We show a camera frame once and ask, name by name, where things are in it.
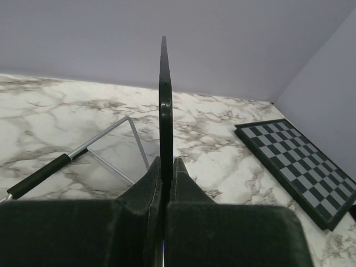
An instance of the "metal rod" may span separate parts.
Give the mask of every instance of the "metal rod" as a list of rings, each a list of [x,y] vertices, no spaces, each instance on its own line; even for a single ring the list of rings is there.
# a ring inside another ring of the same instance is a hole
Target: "metal rod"
[[[143,160],[144,160],[146,169],[147,169],[147,171],[148,171],[149,168],[150,168],[150,164],[149,164],[149,161],[148,161],[147,156],[146,156],[146,154],[145,154],[144,147],[142,146],[142,143],[141,143],[139,134],[137,133],[137,130],[136,130],[134,121],[132,120],[131,117],[128,117],[128,122],[130,123],[131,130],[132,130],[132,132],[133,132],[133,134],[134,134],[134,136],[135,136],[137,145],[139,146],[139,149],[140,149],[140,152],[141,152],[141,156],[142,156],[142,158],[143,158]]]
[[[119,126],[120,124],[122,124],[123,122],[127,121],[128,118],[130,117],[124,117],[120,120],[118,120],[117,122],[115,122],[113,125],[109,126],[108,128],[106,128],[105,130],[103,130],[100,134],[94,136],[92,139],[86,141],[83,145],[77,147],[76,149],[74,149],[72,152],[70,152],[68,154],[68,156],[72,159],[75,155],[77,155],[78,153],[80,153],[83,149],[88,148],[89,145],[92,145],[94,142],[96,142],[97,140],[99,140],[100,138],[102,138],[105,134],[111,132],[113,129],[115,129],[117,126]]]
[[[125,174],[123,174],[120,170],[118,170],[117,168],[115,168],[110,162],[106,161],[102,156],[96,154],[94,151],[92,151],[91,149],[88,149],[88,151],[99,161],[101,161],[102,163],[104,163],[106,166],[108,166],[112,171],[114,171],[116,174],[119,174],[120,176],[122,176],[125,180],[127,180],[128,182],[135,184],[134,181],[132,181],[130,178],[128,178]]]
[[[0,203],[5,202],[5,201],[10,201],[12,200],[12,195],[8,194],[6,197],[4,197],[2,200],[0,200]]]
[[[81,151],[83,151],[84,149],[88,148],[90,145],[92,145],[94,142],[96,142],[97,140],[99,140],[100,138],[102,138],[104,135],[106,135],[107,133],[111,132],[113,129],[115,129],[116,127],[118,127],[119,125],[123,124],[125,121],[128,121],[130,123],[131,126],[131,130],[134,134],[134,137],[136,139],[137,145],[139,146],[139,150],[141,152],[141,156],[144,160],[146,169],[148,170],[150,168],[150,164],[149,161],[146,157],[145,154],[145,150],[144,147],[142,146],[139,134],[137,133],[134,121],[132,120],[131,117],[124,117],[120,120],[118,120],[117,122],[115,122],[113,125],[111,125],[110,127],[106,128],[105,130],[103,130],[100,134],[94,136],[92,139],[86,141],[83,145],[77,147],[76,149],[74,149],[72,152],[70,152],[68,154],[68,156],[73,159],[77,154],[79,154]]]

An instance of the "black plate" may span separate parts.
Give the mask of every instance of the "black plate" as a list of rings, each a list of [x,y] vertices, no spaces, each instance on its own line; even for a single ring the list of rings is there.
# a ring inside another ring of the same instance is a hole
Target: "black plate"
[[[161,178],[164,195],[169,199],[169,190],[173,177],[173,116],[172,84],[169,71],[166,36],[162,37],[161,45],[159,98]]]

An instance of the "gray marble veining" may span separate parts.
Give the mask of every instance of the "gray marble veining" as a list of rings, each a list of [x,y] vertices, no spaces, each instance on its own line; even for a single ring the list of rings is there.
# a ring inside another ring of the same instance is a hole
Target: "gray marble veining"
[[[174,156],[216,202],[286,206],[297,214],[315,266],[356,265],[356,224],[347,214],[321,231],[235,136],[234,125],[283,118],[267,102],[173,93]],[[159,155],[158,92],[145,88],[0,75],[0,197],[63,152],[131,116],[151,162]],[[128,124],[91,148],[137,181],[146,172]],[[116,197],[130,184],[84,155],[22,199]]]

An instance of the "metal stand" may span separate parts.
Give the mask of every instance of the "metal stand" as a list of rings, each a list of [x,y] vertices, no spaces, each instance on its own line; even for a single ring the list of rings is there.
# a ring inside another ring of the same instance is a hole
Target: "metal stand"
[[[109,132],[111,132],[112,130],[117,128],[119,125],[123,124],[125,121],[128,121],[130,123],[131,130],[134,134],[137,145],[139,146],[142,159],[144,160],[146,169],[148,170],[150,168],[150,164],[146,157],[144,148],[142,146],[142,143],[141,143],[140,137],[137,133],[134,122],[131,117],[126,116],[126,117],[120,119],[119,121],[115,122],[113,125],[111,125],[107,129],[103,130],[100,134],[98,134],[95,137],[93,137],[92,139],[86,141],[83,145],[77,147],[69,154],[61,155],[60,157],[54,159],[53,161],[51,161],[49,164],[47,164],[43,168],[36,171],[34,174],[30,175],[29,177],[25,178],[18,184],[14,185],[12,188],[7,190],[7,192],[9,194],[6,197],[4,197],[3,199],[1,199],[0,203],[18,199],[19,197],[23,196],[24,194],[26,194],[27,192],[32,190],[34,187],[36,187],[38,184],[40,184],[46,178],[50,177],[56,171],[60,170],[61,168],[66,166],[68,163],[72,162],[73,160],[75,160],[79,156],[85,154],[86,152],[90,152],[96,159],[101,161],[103,164],[105,164],[108,168],[110,168],[116,174],[122,176],[126,181],[130,182],[131,184],[134,184],[134,182],[130,178],[128,178],[124,173],[122,173],[120,170],[115,168],[112,164],[110,164],[108,161],[106,161],[103,157],[101,157],[100,155],[96,154],[94,151],[92,151],[91,149],[88,148],[94,142],[96,142],[100,138],[107,135]]]

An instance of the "chessboard border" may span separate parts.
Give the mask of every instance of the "chessboard border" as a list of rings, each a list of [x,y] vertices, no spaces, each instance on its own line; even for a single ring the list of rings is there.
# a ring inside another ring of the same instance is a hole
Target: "chessboard border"
[[[326,221],[323,217],[321,217],[316,211],[315,208],[312,207],[309,202],[299,194],[290,182],[285,178],[285,176],[277,169],[274,164],[270,161],[270,159],[261,151],[261,149],[252,141],[250,137],[248,137],[244,132],[243,128],[250,126],[259,126],[266,125],[270,123],[277,122],[287,122],[289,123],[296,131],[298,131],[295,126],[290,123],[287,119],[280,120],[270,120],[270,121],[260,121],[260,122],[252,122],[235,125],[236,130],[235,134],[240,138],[240,140],[251,150],[251,152],[261,161],[261,163],[268,169],[268,171],[277,179],[277,181],[283,186],[283,188],[292,196],[293,199],[301,206],[301,208],[310,216],[310,218],[322,229],[329,229],[333,231],[335,227],[339,224],[344,215],[349,211],[351,206],[356,200],[356,191],[349,197],[349,199],[345,202],[342,208],[333,216],[330,221]],[[325,155],[320,149],[315,146],[315,148],[321,152],[332,164],[334,164],[340,171],[342,171],[346,176],[351,179],[349,175],[347,175],[337,164],[335,164],[327,155]]]

